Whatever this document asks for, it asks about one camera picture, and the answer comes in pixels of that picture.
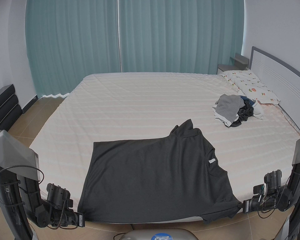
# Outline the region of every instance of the floral pillowcase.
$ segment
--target floral pillowcase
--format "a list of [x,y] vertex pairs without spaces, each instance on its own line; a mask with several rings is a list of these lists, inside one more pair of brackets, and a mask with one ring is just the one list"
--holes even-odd
[[227,81],[232,81],[233,85],[236,85],[249,99],[258,100],[262,104],[279,104],[280,102],[275,93],[263,84],[250,69],[225,71],[220,75]]

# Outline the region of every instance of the black garment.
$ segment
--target black garment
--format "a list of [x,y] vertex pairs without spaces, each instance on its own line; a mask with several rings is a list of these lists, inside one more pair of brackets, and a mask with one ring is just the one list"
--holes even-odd
[[237,127],[242,124],[242,121],[247,121],[248,117],[253,116],[254,108],[249,99],[244,99],[245,106],[241,107],[238,111],[238,120],[231,124],[231,127]]
[[164,138],[95,142],[78,211],[110,223],[213,221],[233,217],[239,203],[215,149],[189,119]]

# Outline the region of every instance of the white headboard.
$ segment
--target white headboard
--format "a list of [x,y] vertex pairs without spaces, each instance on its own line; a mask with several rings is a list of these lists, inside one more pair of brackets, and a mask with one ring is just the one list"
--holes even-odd
[[254,46],[249,68],[273,90],[280,99],[279,106],[300,128],[300,72]]

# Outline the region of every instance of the pile of clothes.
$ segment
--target pile of clothes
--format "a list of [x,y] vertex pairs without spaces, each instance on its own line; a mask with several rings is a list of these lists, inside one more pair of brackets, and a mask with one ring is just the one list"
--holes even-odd
[[238,95],[223,94],[212,109],[215,120],[223,122],[228,127],[237,127],[251,116],[263,119],[264,115],[263,108],[258,101]]

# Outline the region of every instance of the tiled floor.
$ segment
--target tiled floor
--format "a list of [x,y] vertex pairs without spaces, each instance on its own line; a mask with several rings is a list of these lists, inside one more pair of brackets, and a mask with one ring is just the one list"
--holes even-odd
[[[44,123],[63,101],[63,98],[41,98],[9,130],[9,133],[26,146],[30,146]],[[201,240],[266,240],[273,239],[292,209],[286,212],[276,210],[274,214],[261,219],[257,213],[238,213],[233,219],[225,218],[204,224],[203,221],[168,224],[134,224],[135,229],[184,228],[192,231]],[[113,239],[118,233],[131,231],[129,224],[105,224],[86,222],[85,228],[76,230],[51,230],[32,224],[39,240],[103,240]],[[13,240],[13,235],[0,211],[0,239]]]

